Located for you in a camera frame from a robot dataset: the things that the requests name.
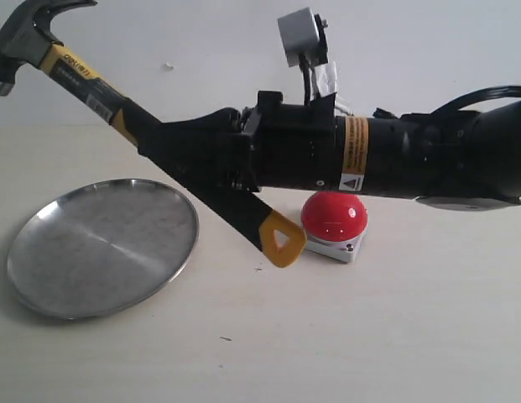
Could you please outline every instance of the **hammer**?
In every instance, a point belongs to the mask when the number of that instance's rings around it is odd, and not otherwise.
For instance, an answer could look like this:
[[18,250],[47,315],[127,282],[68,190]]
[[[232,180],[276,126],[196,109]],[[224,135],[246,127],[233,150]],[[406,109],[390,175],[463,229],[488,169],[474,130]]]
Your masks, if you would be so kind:
[[[233,226],[272,263],[285,267],[296,261],[306,244],[306,235],[300,226],[251,192],[205,181],[200,183],[183,174],[187,167],[177,168],[171,155],[176,155],[174,148],[180,144],[170,144],[168,138],[179,134],[196,135],[198,123],[179,123],[175,128],[165,126],[108,84],[50,32],[51,20],[56,15],[72,8],[94,5],[96,1],[93,0],[26,0],[21,3],[0,30],[0,97],[12,91],[16,72],[22,65],[30,64],[43,71],[115,128],[138,148],[141,155],[152,160]],[[228,109],[222,112],[229,114]],[[209,130],[204,133],[205,137],[206,134],[211,135]],[[277,242],[277,232],[288,238],[285,245]]]

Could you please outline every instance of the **warning label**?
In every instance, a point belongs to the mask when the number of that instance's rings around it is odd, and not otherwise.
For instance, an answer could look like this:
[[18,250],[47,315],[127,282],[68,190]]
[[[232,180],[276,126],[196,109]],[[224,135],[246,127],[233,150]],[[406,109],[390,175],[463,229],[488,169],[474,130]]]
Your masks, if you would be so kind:
[[346,142],[342,165],[341,191],[360,191],[367,169],[368,120],[346,118]]

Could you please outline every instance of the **hammer head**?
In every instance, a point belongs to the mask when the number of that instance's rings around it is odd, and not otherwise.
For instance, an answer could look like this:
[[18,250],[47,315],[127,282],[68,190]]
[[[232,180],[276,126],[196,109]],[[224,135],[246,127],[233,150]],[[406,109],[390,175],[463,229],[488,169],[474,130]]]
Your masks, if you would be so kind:
[[15,84],[18,68],[25,63],[39,67],[52,44],[51,20],[72,8],[96,5],[94,0],[25,0],[0,30],[0,96]]

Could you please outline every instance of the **metal plate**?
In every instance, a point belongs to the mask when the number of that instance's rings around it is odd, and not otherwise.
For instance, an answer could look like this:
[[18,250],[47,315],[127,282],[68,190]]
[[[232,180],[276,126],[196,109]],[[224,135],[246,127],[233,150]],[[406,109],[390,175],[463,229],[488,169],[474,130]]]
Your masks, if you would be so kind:
[[190,201],[161,183],[85,186],[29,220],[9,251],[8,278],[21,302],[47,316],[112,314],[180,273],[198,227]]

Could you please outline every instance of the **orange label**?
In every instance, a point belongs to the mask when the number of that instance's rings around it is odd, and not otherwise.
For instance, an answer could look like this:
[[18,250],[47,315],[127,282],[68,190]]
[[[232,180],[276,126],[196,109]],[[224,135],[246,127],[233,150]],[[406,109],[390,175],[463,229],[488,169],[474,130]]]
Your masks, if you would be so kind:
[[364,175],[368,155],[368,119],[346,118],[343,174]]

